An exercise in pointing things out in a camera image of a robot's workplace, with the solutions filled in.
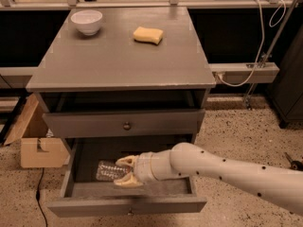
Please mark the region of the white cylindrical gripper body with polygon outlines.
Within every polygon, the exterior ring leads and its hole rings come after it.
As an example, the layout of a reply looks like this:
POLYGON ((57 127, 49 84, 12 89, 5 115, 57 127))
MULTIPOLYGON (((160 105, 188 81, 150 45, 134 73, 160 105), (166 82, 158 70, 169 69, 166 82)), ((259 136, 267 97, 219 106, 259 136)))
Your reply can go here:
POLYGON ((142 183, 171 179, 173 169, 169 155, 169 150, 140 154, 134 163, 134 176, 142 183))

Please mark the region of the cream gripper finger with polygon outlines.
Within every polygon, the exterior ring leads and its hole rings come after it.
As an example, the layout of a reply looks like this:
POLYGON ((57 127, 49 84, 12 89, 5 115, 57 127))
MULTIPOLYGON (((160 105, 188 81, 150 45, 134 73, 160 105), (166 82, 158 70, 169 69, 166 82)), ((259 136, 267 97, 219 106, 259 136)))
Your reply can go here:
POLYGON ((121 187, 138 187, 142 185, 132 172, 128 173, 121 179, 114 180, 114 184, 121 187))
POLYGON ((126 156, 118 159, 116 161, 116 165, 120 167, 134 168, 137 158, 138 158, 137 155, 126 156))

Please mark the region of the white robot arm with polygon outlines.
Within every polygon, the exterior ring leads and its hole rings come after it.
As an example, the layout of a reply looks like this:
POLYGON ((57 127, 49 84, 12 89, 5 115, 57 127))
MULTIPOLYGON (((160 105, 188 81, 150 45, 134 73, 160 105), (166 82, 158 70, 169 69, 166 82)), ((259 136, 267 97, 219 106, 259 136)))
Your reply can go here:
POLYGON ((116 165, 128 168, 128 173, 115 181, 121 187, 189 176, 209 177, 303 215, 302 171, 222 158, 190 143, 120 158, 116 165))

